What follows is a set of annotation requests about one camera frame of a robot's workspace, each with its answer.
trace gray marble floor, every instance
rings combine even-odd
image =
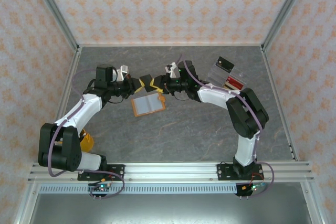
[[[258,144],[259,160],[291,159],[279,111],[258,47],[84,47],[77,72],[94,69],[99,63],[116,68],[127,65],[132,77],[165,74],[165,65],[183,53],[192,60],[200,79],[205,79],[219,56],[247,74],[248,87],[259,97],[269,114],[269,122]],[[84,73],[76,87],[84,90],[95,73]],[[238,135],[228,112],[195,101],[178,101],[166,96],[166,109],[135,117],[131,99],[147,95],[145,89],[120,104],[107,104],[87,124],[93,136],[92,152],[107,156],[109,162],[231,161]],[[177,94],[183,99],[184,94]],[[78,96],[71,92],[67,111]]]

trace purple cable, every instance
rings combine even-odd
[[[113,172],[106,172],[106,171],[103,171],[103,170],[84,170],[84,172],[87,172],[87,173],[106,173],[106,174],[110,174],[110,175],[113,175],[115,177],[118,177],[121,181],[122,181],[122,187],[119,191],[117,191],[116,193],[114,194],[107,194],[106,196],[104,197],[99,197],[100,199],[107,199],[107,198],[111,198],[113,196],[116,196],[118,195],[119,193],[121,193],[124,189],[125,189],[125,180],[117,173],[113,173]],[[96,188],[100,187],[100,185],[96,185],[94,187],[91,188],[90,190],[90,196],[92,198],[96,198],[96,195],[93,195],[93,190],[95,190]]]
[[[254,120],[256,121],[256,123],[257,123],[257,125],[258,125],[258,127],[259,127],[259,134],[257,135],[257,138],[260,137],[260,135],[261,135],[261,133],[262,133],[262,131],[263,131],[263,127],[261,126],[261,123],[259,122],[257,116],[256,116],[255,113],[253,112],[252,108],[247,104],[247,102],[244,100],[244,98],[242,98],[239,94],[236,94],[235,92],[229,92],[228,90],[223,89],[223,88],[220,88],[220,87],[215,87],[215,86],[211,87],[211,86],[208,86],[208,85],[205,85],[205,84],[201,83],[201,82],[198,81],[198,80],[193,76],[193,74],[190,72],[190,70],[189,70],[189,68],[188,68],[188,66],[187,66],[187,64],[186,64],[186,62],[185,62],[185,60],[183,60],[183,64],[184,64],[184,67],[185,67],[185,69],[187,70],[189,76],[190,76],[191,78],[193,78],[193,80],[194,80],[195,82],[197,82],[199,85],[204,86],[204,87],[209,88],[209,89],[215,89],[215,90],[219,90],[219,91],[224,91],[225,93],[230,93],[230,94],[234,95],[235,97],[238,97],[238,98],[242,101],[242,103],[245,105],[245,107],[250,111],[252,117],[253,117]],[[268,163],[266,163],[266,162],[257,162],[257,161],[256,161],[257,143],[258,143],[258,140],[256,139],[256,141],[255,141],[255,145],[254,145],[254,149],[253,149],[253,153],[252,153],[253,162],[255,162],[257,165],[262,165],[262,164],[267,165],[267,166],[270,168],[271,172],[272,172],[272,180],[271,180],[269,186],[268,186],[264,191],[262,191],[260,194],[252,195],[252,196],[250,196],[250,198],[251,198],[251,197],[259,196],[259,195],[263,194],[264,192],[266,192],[266,191],[273,185],[274,178],[275,178],[274,170],[273,170],[273,168],[271,167],[270,164],[268,164]]]
[[[76,92],[77,94],[79,94],[79,96],[81,97],[81,104],[78,106],[78,108],[75,109],[74,112],[72,112],[69,116],[68,116],[68,120],[71,119],[83,106],[84,106],[84,97],[83,95],[75,88],[74,86],[74,80],[76,79],[76,77],[83,73],[83,72],[89,72],[89,71],[95,71],[95,69],[85,69],[85,70],[82,70],[82,71],[79,71],[78,73],[76,73],[73,78],[72,78],[72,82],[71,82],[71,85],[72,85],[72,89],[74,90],[74,92]],[[67,122],[67,120],[65,119],[63,122],[61,122],[59,124],[59,126],[57,127],[57,129],[55,130],[55,133],[54,135],[52,136],[52,139],[51,139],[51,142],[50,142],[50,147],[49,147],[49,153],[48,153],[48,171],[49,171],[49,175],[51,177],[57,177],[59,175],[61,175],[62,173],[65,172],[65,170],[62,170],[61,172],[59,173],[52,173],[52,170],[51,170],[51,156],[52,156],[52,152],[53,152],[53,149],[54,149],[54,144],[55,144],[55,140],[56,140],[56,137],[60,131],[60,129],[63,127],[63,125]]]
[[[179,64],[179,62],[180,62],[180,60],[181,60],[181,58],[182,58],[182,54],[180,54],[180,57],[179,57],[179,59],[175,62],[175,64],[177,65],[177,64]]]

